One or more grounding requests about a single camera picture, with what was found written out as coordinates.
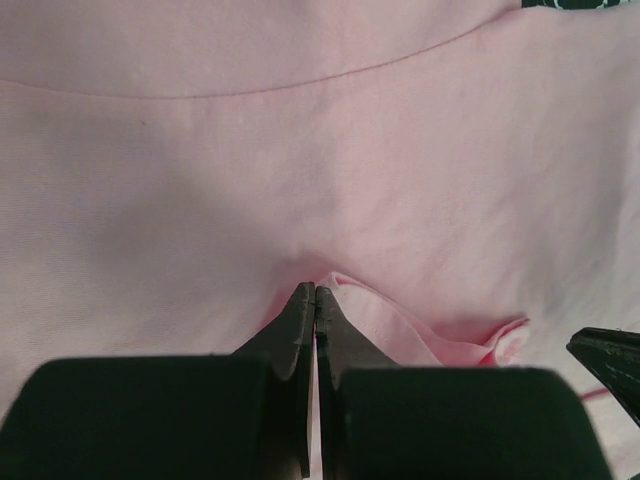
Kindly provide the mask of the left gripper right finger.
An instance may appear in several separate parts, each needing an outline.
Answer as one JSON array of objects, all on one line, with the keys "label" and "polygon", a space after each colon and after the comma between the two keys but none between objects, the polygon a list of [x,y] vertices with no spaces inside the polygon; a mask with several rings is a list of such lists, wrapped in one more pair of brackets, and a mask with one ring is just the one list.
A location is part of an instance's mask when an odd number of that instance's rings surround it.
[{"label": "left gripper right finger", "polygon": [[535,368],[404,367],[316,291],[327,479],[608,479],[578,396]]}]

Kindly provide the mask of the light pink t shirt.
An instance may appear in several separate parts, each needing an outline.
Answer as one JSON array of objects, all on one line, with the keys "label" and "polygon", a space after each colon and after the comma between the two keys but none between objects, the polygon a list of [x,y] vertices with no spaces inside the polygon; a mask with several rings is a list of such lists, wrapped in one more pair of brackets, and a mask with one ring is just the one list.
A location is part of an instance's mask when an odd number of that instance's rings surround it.
[{"label": "light pink t shirt", "polygon": [[229,352],[295,286],[409,365],[639,326],[639,5],[5,1],[1,405],[66,356]]}]

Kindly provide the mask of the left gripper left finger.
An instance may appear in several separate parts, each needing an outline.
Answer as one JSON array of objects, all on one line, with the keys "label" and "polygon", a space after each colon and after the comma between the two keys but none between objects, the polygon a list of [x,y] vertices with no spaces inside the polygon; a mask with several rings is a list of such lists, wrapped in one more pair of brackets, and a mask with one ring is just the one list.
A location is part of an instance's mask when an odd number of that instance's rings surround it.
[{"label": "left gripper left finger", "polygon": [[315,287],[228,355],[51,360],[1,426],[5,479],[304,479]]}]

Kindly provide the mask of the black marbled table mat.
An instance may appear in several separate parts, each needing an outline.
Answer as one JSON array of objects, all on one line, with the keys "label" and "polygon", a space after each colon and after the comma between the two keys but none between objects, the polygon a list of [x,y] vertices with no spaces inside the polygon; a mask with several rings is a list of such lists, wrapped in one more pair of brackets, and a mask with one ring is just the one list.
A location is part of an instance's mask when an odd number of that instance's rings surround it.
[{"label": "black marbled table mat", "polygon": [[556,10],[597,10],[634,3],[635,0],[522,0],[523,8],[546,7]]}]

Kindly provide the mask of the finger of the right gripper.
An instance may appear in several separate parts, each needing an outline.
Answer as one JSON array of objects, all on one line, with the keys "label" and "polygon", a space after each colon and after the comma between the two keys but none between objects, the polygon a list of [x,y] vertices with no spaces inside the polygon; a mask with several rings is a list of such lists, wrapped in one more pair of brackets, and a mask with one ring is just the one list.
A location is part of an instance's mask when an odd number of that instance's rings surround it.
[{"label": "finger of the right gripper", "polygon": [[566,349],[639,425],[639,334],[586,327]]}]

